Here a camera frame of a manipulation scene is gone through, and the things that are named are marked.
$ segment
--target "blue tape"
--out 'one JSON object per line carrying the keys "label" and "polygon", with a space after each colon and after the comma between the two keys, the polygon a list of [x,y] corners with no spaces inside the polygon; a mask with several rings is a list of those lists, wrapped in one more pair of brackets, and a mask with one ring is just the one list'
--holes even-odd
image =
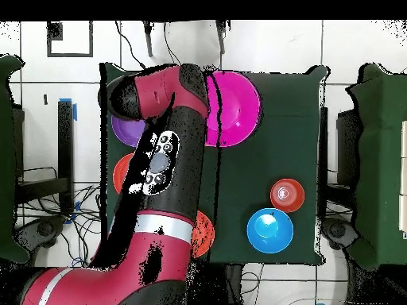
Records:
{"label": "blue tape", "polygon": [[78,120],[78,114],[76,113],[76,103],[72,106],[72,116],[74,121]]}
{"label": "blue tape", "polygon": [[[80,210],[80,201],[76,201],[74,210]],[[75,220],[77,216],[77,214],[71,214],[71,219]],[[72,223],[72,220],[65,221],[65,225],[70,225]]]}

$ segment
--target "white tile floor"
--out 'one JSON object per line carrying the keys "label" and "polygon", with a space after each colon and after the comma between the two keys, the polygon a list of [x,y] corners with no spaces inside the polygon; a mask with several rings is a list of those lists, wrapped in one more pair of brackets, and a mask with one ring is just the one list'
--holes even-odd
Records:
{"label": "white tile floor", "polygon": [[[132,44],[134,55],[147,67],[171,62],[165,44],[163,25],[152,34],[153,54],[147,55],[143,24],[119,23]],[[219,66],[219,42],[214,21],[180,22],[167,25],[167,41],[182,63],[202,68]],[[53,52],[86,52],[86,22],[65,22],[64,39],[52,43]],[[232,21],[224,39],[223,69],[304,73],[311,66],[324,64],[331,69],[327,79],[328,167],[336,171],[336,117],[353,107],[345,88],[356,82],[359,68],[366,62],[382,64],[387,70],[407,68],[406,29],[391,21]],[[127,42],[120,38],[113,21],[93,23],[93,57],[47,57],[45,22],[0,23],[0,53],[20,56],[24,62],[10,78],[14,101],[25,109],[25,168],[53,166],[56,157],[56,102],[71,98],[78,106],[74,121],[76,190],[100,181],[100,112],[96,100],[99,62],[112,62],[128,70],[139,70]],[[43,96],[48,96],[48,105]],[[31,172],[33,180],[52,177],[49,172]],[[336,182],[329,172],[329,182]],[[86,208],[97,210],[95,199]],[[25,209],[25,215],[32,214]],[[86,219],[78,218],[81,224]],[[98,223],[91,229],[100,230]],[[77,233],[66,225],[64,234],[72,243],[72,256],[78,256]],[[99,242],[98,234],[88,234],[90,256]],[[266,265],[260,286],[243,295],[246,305],[343,305],[347,291],[347,264],[342,252],[329,248],[320,239],[321,266]],[[42,249],[37,265],[71,265],[67,244],[62,237],[51,249]],[[248,264],[244,272],[260,274],[262,266]],[[256,286],[252,274],[245,274],[242,291]]]}

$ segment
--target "wire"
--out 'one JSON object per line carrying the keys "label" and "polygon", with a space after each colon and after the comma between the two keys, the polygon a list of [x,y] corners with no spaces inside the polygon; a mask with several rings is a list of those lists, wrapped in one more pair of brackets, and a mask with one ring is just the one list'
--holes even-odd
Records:
{"label": "wire", "polygon": [[[225,36],[222,37],[222,41],[224,42],[226,39],[226,30],[225,30]],[[222,50],[220,51],[220,62],[219,62],[219,69],[222,70]]]}
{"label": "wire", "polygon": [[[258,276],[258,278],[260,280],[262,279],[263,269],[264,269],[264,263],[262,264],[262,270],[260,271],[260,275]],[[260,280],[258,281],[258,293],[260,292]],[[254,301],[254,305],[256,305],[256,303],[258,302],[258,293],[256,295],[256,300]]]}
{"label": "wire", "polygon": [[244,272],[242,274],[242,277],[245,276],[245,275],[251,274],[251,275],[254,275],[254,277],[256,277],[256,279],[257,279],[256,286],[253,289],[251,289],[249,291],[242,292],[242,295],[245,295],[245,294],[248,294],[250,292],[253,292],[256,289],[258,290],[258,292],[256,294],[256,300],[254,301],[254,305],[256,305],[256,303],[258,302],[258,293],[260,292],[260,282],[261,282],[261,279],[262,279],[263,269],[264,269],[264,264],[262,264],[262,269],[260,270],[259,276],[257,276],[254,272]]}
{"label": "wire", "polygon": [[166,33],[166,30],[165,30],[166,25],[167,25],[167,23],[164,22],[164,39],[165,39],[165,43],[167,44],[167,49],[169,50],[169,55],[171,56],[171,60],[172,60],[173,63],[175,63],[175,62],[174,62],[174,59],[173,59],[172,55],[174,55],[174,57],[176,58],[178,63],[181,65],[180,60],[178,60],[178,57],[176,57],[176,55],[172,52],[171,48],[169,47],[169,43],[167,42],[167,33]]}
{"label": "wire", "polygon": [[329,169],[329,168],[327,168],[327,171],[328,172],[334,172],[334,173],[338,173],[338,171],[334,171],[334,170],[331,170],[331,169]]}
{"label": "wire", "polygon": [[256,283],[256,286],[255,286],[253,289],[251,289],[251,290],[249,290],[249,291],[244,291],[244,292],[242,292],[242,295],[245,295],[245,294],[248,294],[248,293],[250,293],[250,292],[253,292],[253,291],[256,290],[256,289],[258,288],[258,286],[260,285],[260,279],[258,278],[258,276],[257,276],[254,272],[244,272],[244,273],[242,274],[242,277],[245,276],[245,275],[247,275],[247,274],[254,275],[254,277],[257,278],[258,282]]}
{"label": "wire", "polygon": [[145,69],[145,65],[144,65],[142,62],[140,62],[140,61],[136,58],[136,56],[134,56],[134,54],[133,54],[133,47],[131,46],[130,41],[127,39],[127,37],[125,37],[125,36],[120,32],[120,28],[118,27],[118,22],[115,21],[114,23],[116,24],[116,28],[117,28],[117,30],[118,30],[118,35],[120,35],[123,39],[125,39],[126,42],[127,42],[127,44],[129,45],[131,56],[138,62],[138,64],[140,64],[140,67],[142,67],[143,69]]}
{"label": "wire", "polygon": [[[78,234],[78,254],[79,257],[73,257],[72,256],[72,252],[71,252],[71,246],[69,243],[69,240],[64,236],[64,240],[67,242],[68,245],[68,254],[70,256],[70,258],[72,259],[72,266],[77,265],[78,263],[81,264],[82,267],[87,267],[88,266],[88,257],[89,257],[89,247],[87,246],[87,243],[85,241],[85,237],[87,232],[93,233],[93,234],[100,234],[100,232],[95,232],[90,230],[91,225],[94,222],[101,222],[100,219],[100,211],[93,211],[93,210],[88,210],[85,208],[82,208],[81,206],[83,205],[83,203],[89,199],[92,194],[95,193],[95,191],[97,191],[98,189],[100,189],[100,186],[98,185],[97,187],[93,187],[88,186],[85,188],[82,188],[78,191],[74,191],[75,192],[75,197],[77,197],[78,195],[80,195],[82,192],[85,192],[84,197],[82,198],[82,200],[79,202],[79,210],[72,212],[72,214],[70,215],[64,215],[66,217],[66,219],[72,221],[73,226],[75,227],[76,233]],[[36,210],[36,211],[44,211],[46,214],[50,214],[50,215],[61,215],[60,213],[60,204],[55,200],[55,197],[52,195],[53,200],[51,199],[45,199],[45,198],[39,198],[37,201],[40,205],[39,207],[35,207],[34,205],[30,204],[30,203],[26,203],[28,206],[25,206],[25,208],[27,210]],[[96,195],[96,200],[98,200],[100,198],[100,195]],[[54,203],[58,206],[58,208],[46,208],[43,204],[43,201],[47,201],[47,202],[51,202]],[[32,218],[47,218],[48,215],[35,215],[35,214],[30,214],[30,215],[25,215],[26,217],[32,217]],[[76,217],[77,216],[82,216],[84,218],[86,218],[86,221],[83,225],[80,225],[77,221],[76,221]]]}
{"label": "wire", "polygon": [[100,212],[100,194],[96,195],[96,206],[98,206],[99,212]]}

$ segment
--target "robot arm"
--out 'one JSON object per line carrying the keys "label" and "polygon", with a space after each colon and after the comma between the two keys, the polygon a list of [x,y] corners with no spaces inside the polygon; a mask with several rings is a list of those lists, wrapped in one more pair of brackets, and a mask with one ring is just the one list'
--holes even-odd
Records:
{"label": "robot arm", "polygon": [[[21,305],[183,303],[208,111],[203,75],[193,64],[171,66],[116,79],[107,93],[119,118],[161,117],[130,161],[108,244],[93,268],[48,268],[25,287]],[[125,258],[96,269],[114,260],[114,243],[123,237]]]}

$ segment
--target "green table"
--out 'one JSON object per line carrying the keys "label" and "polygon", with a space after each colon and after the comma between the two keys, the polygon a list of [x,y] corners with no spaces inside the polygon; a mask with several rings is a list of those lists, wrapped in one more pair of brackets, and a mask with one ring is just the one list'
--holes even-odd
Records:
{"label": "green table", "polygon": [[[107,82],[123,74],[107,64]],[[325,67],[306,74],[244,73],[262,97],[262,122],[243,143],[221,149],[219,205],[210,262],[245,264],[321,264],[314,251],[316,224],[316,154],[320,122],[320,81]],[[134,149],[119,141],[107,123],[107,221],[110,227],[118,195],[112,183],[114,166]],[[199,209],[214,222],[218,149],[206,147]],[[250,216],[271,207],[270,188],[282,178],[299,181],[303,206],[289,216],[294,225],[290,246],[277,254],[255,250],[247,240]]]}
{"label": "green table", "polygon": [[363,123],[355,220],[361,237],[348,252],[362,268],[374,270],[382,264],[407,264],[407,240],[398,227],[407,76],[385,73],[376,64],[360,72],[360,81],[348,92]]}

